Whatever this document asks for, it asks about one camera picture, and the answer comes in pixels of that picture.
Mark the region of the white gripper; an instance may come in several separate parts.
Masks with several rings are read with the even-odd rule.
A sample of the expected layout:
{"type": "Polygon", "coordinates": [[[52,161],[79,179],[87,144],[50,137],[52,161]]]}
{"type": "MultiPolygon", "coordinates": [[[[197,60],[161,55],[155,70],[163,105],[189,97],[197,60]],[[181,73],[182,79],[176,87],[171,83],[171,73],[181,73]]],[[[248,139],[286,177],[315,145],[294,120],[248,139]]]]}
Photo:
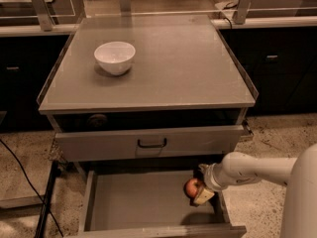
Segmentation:
{"type": "Polygon", "coordinates": [[[214,191],[221,191],[228,187],[221,181],[223,174],[221,164],[199,164],[198,170],[203,173],[203,180],[208,188],[205,186],[198,188],[192,199],[194,205],[204,204],[215,195],[214,191]]]}

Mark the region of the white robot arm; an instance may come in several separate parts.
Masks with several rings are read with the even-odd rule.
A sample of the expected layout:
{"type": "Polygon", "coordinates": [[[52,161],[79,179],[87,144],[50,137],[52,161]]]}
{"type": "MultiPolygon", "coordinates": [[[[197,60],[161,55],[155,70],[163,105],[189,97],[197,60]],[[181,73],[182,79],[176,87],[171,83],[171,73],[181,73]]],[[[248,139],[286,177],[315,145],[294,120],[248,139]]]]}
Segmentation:
{"type": "Polygon", "coordinates": [[[286,187],[280,238],[317,238],[317,145],[297,158],[255,158],[241,152],[227,154],[221,163],[201,164],[202,178],[192,178],[185,193],[201,205],[233,185],[264,179],[286,187]]]}

